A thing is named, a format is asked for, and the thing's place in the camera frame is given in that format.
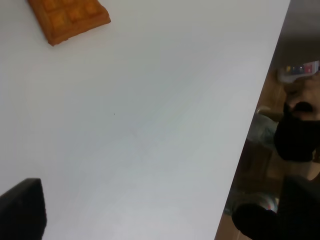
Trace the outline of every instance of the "dark clothing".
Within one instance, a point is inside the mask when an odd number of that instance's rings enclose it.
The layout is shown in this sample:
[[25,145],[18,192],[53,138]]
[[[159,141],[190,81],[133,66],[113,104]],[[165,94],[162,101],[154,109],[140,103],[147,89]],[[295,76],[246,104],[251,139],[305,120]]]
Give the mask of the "dark clothing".
[[[312,107],[300,102],[293,111],[312,112]],[[285,161],[311,161],[313,151],[320,146],[320,121],[302,121],[292,115],[286,104],[283,113],[284,117],[274,134],[274,145],[279,156]]]
[[240,205],[232,214],[235,227],[252,240],[279,240],[277,214],[254,203]]

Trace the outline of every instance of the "white tabletop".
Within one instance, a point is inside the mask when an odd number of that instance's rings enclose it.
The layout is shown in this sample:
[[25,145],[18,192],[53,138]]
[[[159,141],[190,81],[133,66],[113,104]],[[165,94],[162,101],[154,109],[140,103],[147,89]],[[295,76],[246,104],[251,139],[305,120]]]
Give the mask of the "white tabletop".
[[42,179],[44,240],[213,240],[289,0],[101,0],[55,47],[0,3],[0,192]]

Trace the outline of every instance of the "wooden floor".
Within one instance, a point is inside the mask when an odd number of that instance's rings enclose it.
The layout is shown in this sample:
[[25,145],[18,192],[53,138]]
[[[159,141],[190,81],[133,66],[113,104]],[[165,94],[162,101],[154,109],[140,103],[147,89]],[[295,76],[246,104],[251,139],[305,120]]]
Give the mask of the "wooden floor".
[[[282,112],[286,94],[276,72],[266,76],[257,108],[266,106],[274,112]],[[320,171],[319,163],[291,163],[283,161],[276,152],[246,141],[232,183],[233,187],[250,192],[278,194],[284,175],[299,174],[309,179]],[[223,214],[215,240],[249,240],[234,226],[230,216]]]

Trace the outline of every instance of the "waffle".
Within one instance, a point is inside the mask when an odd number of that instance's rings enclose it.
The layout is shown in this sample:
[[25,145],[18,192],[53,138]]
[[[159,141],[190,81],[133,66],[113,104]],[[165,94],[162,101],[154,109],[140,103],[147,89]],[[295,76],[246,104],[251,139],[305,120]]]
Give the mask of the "waffle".
[[52,46],[111,22],[98,0],[28,0]]

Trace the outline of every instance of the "white container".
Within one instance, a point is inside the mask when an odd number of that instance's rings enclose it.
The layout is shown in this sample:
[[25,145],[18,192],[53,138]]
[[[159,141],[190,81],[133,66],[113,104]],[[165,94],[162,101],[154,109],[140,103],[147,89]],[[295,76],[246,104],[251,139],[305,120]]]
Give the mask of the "white container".
[[315,74],[319,70],[319,61],[308,62],[303,65],[291,65],[280,68],[277,76],[282,83],[293,83],[296,79]]

